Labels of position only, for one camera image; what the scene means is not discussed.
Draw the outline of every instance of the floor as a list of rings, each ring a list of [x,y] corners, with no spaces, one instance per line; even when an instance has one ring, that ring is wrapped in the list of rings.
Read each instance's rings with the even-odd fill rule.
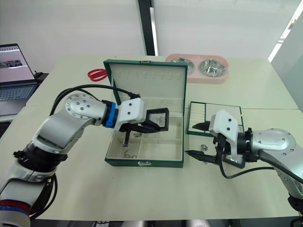
[[[208,220],[210,227],[288,227],[295,217],[281,218],[252,218],[252,219],[216,219]],[[94,225],[94,221],[60,221],[60,220],[41,220],[32,222],[31,227],[121,227],[122,222],[110,222],[106,225]],[[184,220],[172,221],[148,221],[146,227],[188,227]]]

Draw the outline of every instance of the white table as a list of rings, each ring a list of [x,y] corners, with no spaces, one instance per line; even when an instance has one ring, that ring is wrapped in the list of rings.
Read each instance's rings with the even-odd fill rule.
[[[0,116],[0,122],[11,122],[15,119],[17,114]]]
[[[27,105],[51,105],[64,89],[82,84],[109,85],[108,79],[92,82],[87,73],[104,68],[106,59],[165,61],[155,56],[66,56],[48,75]],[[240,105],[251,109],[297,109],[283,82],[267,59],[227,59],[229,78],[220,85],[187,84],[186,107],[190,101]],[[100,98],[102,89],[89,89]]]
[[[13,162],[12,153],[23,149],[48,117],[57,94],[67,87],[92,83],[87,78],[87,72],[103,68],[104,60],[114,58],[115,56],[63,58],[0,139],[0,175]],[[117,59],[165,60],[163,57],[151,56]],[[196,100],[241,105],[245,128],[250,126],[262,130],[280,127],[290,131],[303,146],[303,114],[299,110],[259,110],[297,108],[269,62],[228,61],[230,78],[221,85],[188,84],[187,103]],[[245,71],[246,78],[241,77],[243,67],[237,71],[237,62],[260,64],[259,73],[262,73],[267,86],[257,77],[259,73],[256,75],[252,70]],[[109,85],[109,81],[103,80],[96,84]],[[250,90],[244,86],[246,84],[249,84]],[[110,90],[92,88],[89,91],[102,99],[113,98]],[[82,138],[70,151],[67,161],[58,166],[58,195],[41,218],[161,220],[297,215],[289,206],[288,193],[275,171],[264,170],[227,180],[221,176],[218,166],[205,165],[186,154],[183,168],[113,167],[104,161],[110,137],[111,131],[104,127],[89,126],[85,129]],[[185,148],[199,149],[201,144],[209,147],[209,154],[212,149],[214,151],[211,138],[185,135]],[[247,164],[247,167],[266,165],[259,162]],[[229,174],[238,171],[233,166],[226,166],[226,170]]]
[[[26,106],[18,114],[0,140],[1,175],[13,161],[13,151],[25,147],[48,114],[49,109],[38,106]],[[299,110],[243,110],[243,117],[246,128],[283,128],[303,146],[303,114]],[[104,127],[85,129],[69,158],[58,166],[57,198],[41,218],[161,220],[297,215],[275,171],[227,180],[218,166],[205,165],[186,154],[183,168],[113,167],[104,161],[110,133]],[[201,144],[209,147],[208,154],[213,153],[212,138],[185,136],[186,148],[199,149]],[[267,164],[247,164],[257,166]],[[226,166],[226,171],[231,174],[238,169]]]

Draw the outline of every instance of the stainless steel bowl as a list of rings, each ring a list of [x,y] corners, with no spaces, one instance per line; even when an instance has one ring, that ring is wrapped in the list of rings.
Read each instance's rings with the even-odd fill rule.
[[[199,70],[201,73],[207,76],[218,77],[225,72],[225,66],[219,61],[207,59],[201,62],[199,65]]]
[[[195,65],[194,63],[187,58],[174,58],[173,60],[171,60],[170,62],[175,62],[175,63],[186,63],[187,64],[187,73],[190,74],[195,70]]]

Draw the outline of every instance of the metal screw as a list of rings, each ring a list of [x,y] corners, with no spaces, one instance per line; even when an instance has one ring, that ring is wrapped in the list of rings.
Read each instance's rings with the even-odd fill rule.
[[[202,150],[202,151],[208,150],[208,146],[205,145],[205,144],[202,144],[202,145],[201,145],[201,150]]]

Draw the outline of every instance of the cable connector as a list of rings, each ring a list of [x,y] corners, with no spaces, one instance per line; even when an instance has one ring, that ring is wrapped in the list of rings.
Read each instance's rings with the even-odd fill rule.
[[[132,92],[130,92],[128,94],[128,96],[130,97],[130,99],[140,98],[141,97],[140,94],[135,94],[135,93],[132,93]]]

